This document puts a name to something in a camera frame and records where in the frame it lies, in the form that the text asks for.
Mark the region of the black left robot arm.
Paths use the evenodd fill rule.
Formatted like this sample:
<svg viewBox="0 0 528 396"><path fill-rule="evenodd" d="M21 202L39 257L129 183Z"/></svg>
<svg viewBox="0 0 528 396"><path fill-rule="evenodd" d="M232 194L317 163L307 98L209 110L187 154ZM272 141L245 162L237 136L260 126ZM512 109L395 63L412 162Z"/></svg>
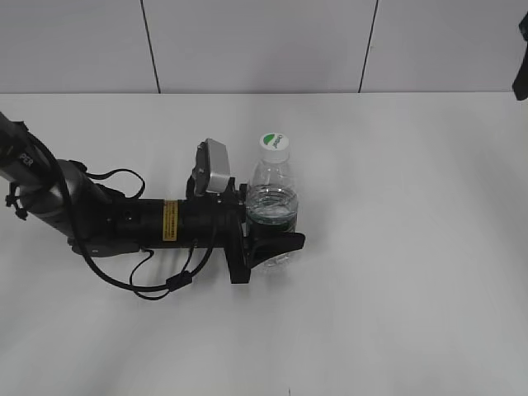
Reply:
<svg viewBox="0 0 528 396"><path fill-rule="evenodd" d="M1 120L1 175L6 204L66 236L97 274L99 257L157 249L224 251L230 280L249 282L255 266L300 250L305 237L280 225L258 228L247 216L247 186L230 174L226 147L201 142L182 200L127 196L77 161L57 159L21 121Z"/></svg>

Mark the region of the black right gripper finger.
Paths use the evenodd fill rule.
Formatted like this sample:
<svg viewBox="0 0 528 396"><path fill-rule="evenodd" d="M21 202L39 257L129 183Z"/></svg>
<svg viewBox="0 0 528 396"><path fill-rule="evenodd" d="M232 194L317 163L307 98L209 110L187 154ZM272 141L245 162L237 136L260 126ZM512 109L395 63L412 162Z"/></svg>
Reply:
<svg viewBox="0 0 528 396"><path fill-rule="evenodd" d="M527 35L527 23L528 23L528 14L525 14L523 18L521 19L518 28L519 32L521 34L522 39L525 43L525 52L523 54L523 58L520 64L520 67L517 71L516 77L512 83L512 91L514 92L514 95L518 101L525 101L527 99L528 95L528 68L527 68L527 60L528 60L528 48L527 48L527 42L528 42L528 35Z"/></svg>

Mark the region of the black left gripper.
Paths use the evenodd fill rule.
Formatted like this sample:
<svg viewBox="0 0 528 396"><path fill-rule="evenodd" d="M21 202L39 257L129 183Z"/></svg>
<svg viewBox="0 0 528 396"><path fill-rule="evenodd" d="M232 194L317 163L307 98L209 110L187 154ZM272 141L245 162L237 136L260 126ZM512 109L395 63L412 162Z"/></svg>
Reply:
<svg viewBox="0 0 528 396"><path fill-rule="evenodd" d="M172 285L188 285L209 261L216 248L224 250L230 281L247 284L251 270L258 266L280 265L292 252L304 247L302 233L278 233L244 241L245 202L248 184L235 186L230 178L221 193L206 193L185 200L139 201L139 245L143 248L204 248L205 255L192 270L170 280Z"/></svg>

